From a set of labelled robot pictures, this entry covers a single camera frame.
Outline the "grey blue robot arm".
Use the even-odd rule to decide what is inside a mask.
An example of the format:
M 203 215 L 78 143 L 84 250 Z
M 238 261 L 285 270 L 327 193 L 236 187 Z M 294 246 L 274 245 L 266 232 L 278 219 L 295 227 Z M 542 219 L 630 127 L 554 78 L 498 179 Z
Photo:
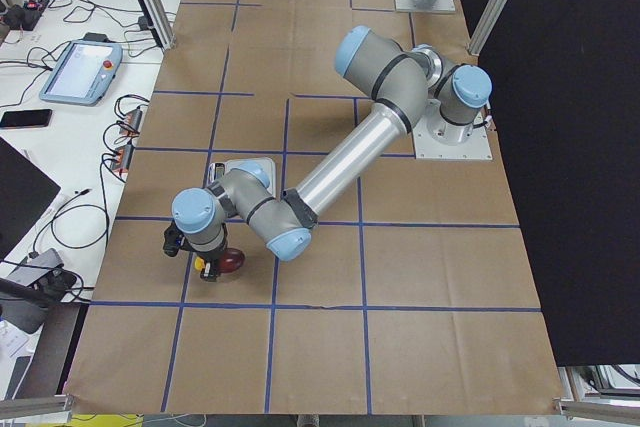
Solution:
M 276 258 L 295 259 L 310 244 L 319 216 L 393 142 L 425 119 L 435 141 L 463 143 L 493 90 L 482 68 L 454 64 L 426 44 L 405 51 L 367 26 L 346 34 L 334 68 L 372 100 L 366 118 L 279 198 L 271 194 L 269 175 L 254 160 L 226 169 L 204 188 L 179 192 L 164 232 L 165 255 L 194 253 L 200 276 L 208 281 L 225 273 L 226 263 L 237 270 L 244 255 L 229 247 L 225 223 L 240 217 Z

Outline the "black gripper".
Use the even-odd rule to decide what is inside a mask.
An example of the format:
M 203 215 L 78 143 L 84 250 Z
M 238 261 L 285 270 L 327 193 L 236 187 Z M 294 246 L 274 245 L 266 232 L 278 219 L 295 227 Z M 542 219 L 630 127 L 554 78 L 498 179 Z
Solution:
M 201 280 L 216 282 L 220 276 L 220 255 L 205 256 L 198 253 L 194 258 L 193 266 Z

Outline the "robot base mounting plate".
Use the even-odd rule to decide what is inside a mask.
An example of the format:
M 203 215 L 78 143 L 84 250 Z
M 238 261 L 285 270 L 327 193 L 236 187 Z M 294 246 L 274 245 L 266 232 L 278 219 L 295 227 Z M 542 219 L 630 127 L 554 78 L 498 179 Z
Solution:
M 417 160 L 490 161 L 493 159 L 486 127 L 478 113 L 466 126 L 447 122 L 440 102 L 430 99 L 412 132 Z

